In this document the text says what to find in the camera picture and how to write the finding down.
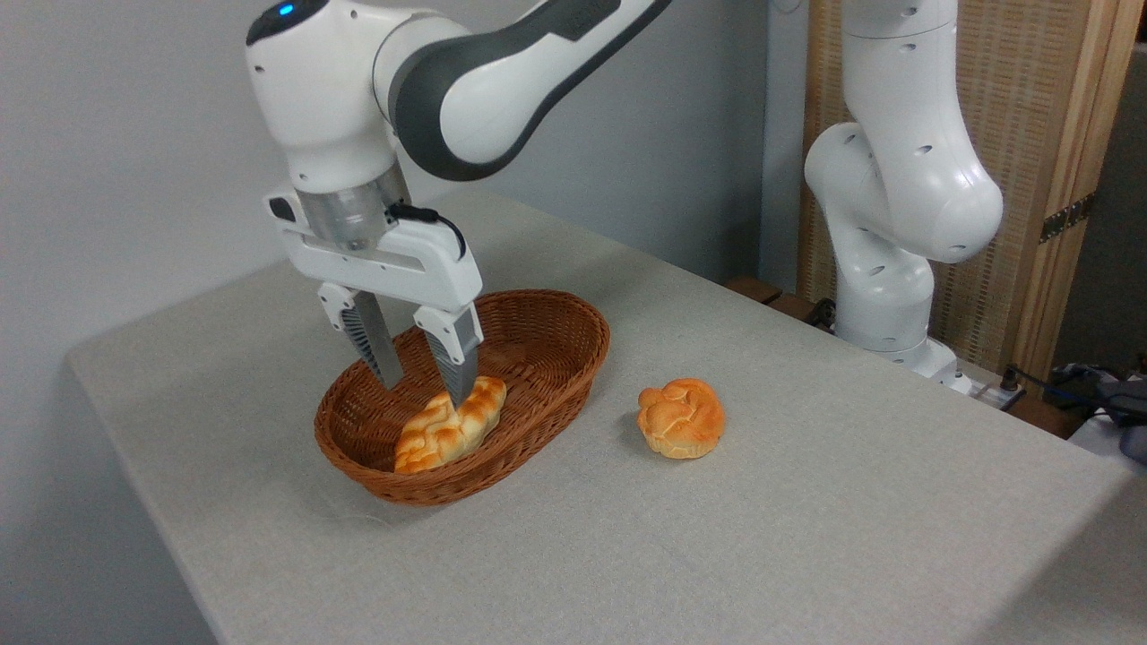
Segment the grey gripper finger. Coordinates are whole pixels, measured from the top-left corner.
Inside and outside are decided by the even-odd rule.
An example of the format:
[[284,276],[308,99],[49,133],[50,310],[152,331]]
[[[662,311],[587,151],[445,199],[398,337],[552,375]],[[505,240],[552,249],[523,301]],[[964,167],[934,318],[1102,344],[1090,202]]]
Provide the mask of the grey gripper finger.
[[479,343],[484,339],[475,303],[455,312],[418,306],[414,320],[426,333],[453,407],[461,407],[473,393],[479,368]]
[[404,368],[376,294],[323,282],[318,296],[331,327],[348,335],[379,383],[387,391],[397,387],[404,376]]

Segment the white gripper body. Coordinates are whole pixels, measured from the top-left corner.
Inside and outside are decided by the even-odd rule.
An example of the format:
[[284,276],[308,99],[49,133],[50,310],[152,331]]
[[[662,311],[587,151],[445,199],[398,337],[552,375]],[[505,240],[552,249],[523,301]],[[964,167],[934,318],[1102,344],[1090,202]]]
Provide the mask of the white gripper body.
[[279,191],[263,200],[295,269],[323,282],[454,312],[479,296],[473,252],[443,223],[396,219],[382,185],[328,194]]

